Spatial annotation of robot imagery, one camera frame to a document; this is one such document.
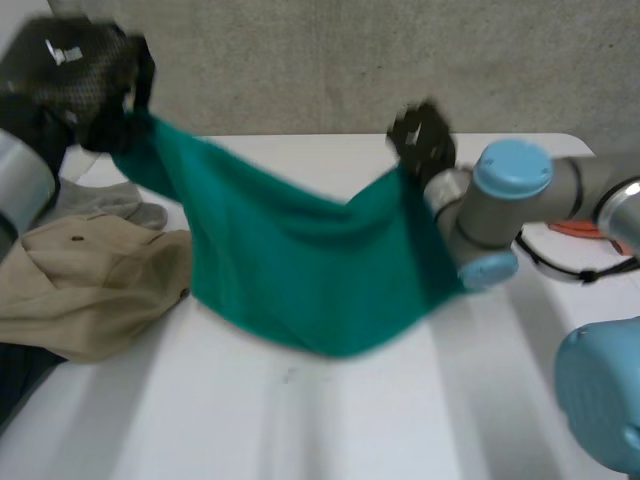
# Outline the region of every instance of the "light blue joint cap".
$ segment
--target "light blue joint cap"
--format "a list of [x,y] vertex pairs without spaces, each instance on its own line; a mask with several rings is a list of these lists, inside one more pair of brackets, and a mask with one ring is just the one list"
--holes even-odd
[[553,161],[542,148],[524,140],[492,143],[473,169],[475,184],[500,200],[522,200],[543,191],[553,177]]
[[517,271],[518,259],[508,252],[471,262],[458,270],[458,277],[467,290],[486,290],[508,280]]

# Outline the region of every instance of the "dark fabric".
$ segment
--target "dark fabric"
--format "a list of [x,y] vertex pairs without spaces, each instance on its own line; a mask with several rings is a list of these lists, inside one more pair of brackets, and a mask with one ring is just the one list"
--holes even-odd
[[38,381],[65,361],[44,348],[0,343],[0,432]]

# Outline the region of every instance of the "black cable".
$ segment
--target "black cable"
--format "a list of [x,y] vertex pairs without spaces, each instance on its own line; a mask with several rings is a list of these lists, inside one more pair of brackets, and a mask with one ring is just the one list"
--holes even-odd
[[541,253],[536,251],[525,239],[522,235],[522,231],[518,233],[516,236],[516,244],[518,247],[522,249],[529,257],[531,261],[534,263],[536,267],[540,267],[541,265],[550,268],[556,272],[562,273],[566,275],[568,280],[575,280],[577,282],[582,282],[585,285],[594,283],[597,280],[608,277],[610,275],[619,275],[623,273],[633,272],[635,270],[640,269],[640,262],[637,258],[632,257],[623,262],[612,265],[611,267],[605,268],[603,270],[571,270],[565,267],[562,267],[552,261],[546,259]]

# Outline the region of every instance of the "cloth fold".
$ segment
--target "cloth fold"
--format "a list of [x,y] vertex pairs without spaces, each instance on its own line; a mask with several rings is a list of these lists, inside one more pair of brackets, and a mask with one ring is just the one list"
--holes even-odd
[[341,204],[152,121],[153,132],[114,162],[131,181],[183,204],[194,296],[235,325],[348,356],[462,291],[422,192],[403,171]]
[[0,266],[0,342],[75,362],[127,348],[188,293],[191,236],[105,214],[24,235]]

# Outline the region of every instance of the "silver robot arm segment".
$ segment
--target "silver robot arm segment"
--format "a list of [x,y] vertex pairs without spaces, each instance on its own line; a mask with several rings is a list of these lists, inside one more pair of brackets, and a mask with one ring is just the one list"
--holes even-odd
[[640,155],[563,157],[522,140],[496,142],[472,172],[445,170],[425,188],[462,282],[500,283],[517,270],[511,244],[526,223],[591,220],[640,253]]

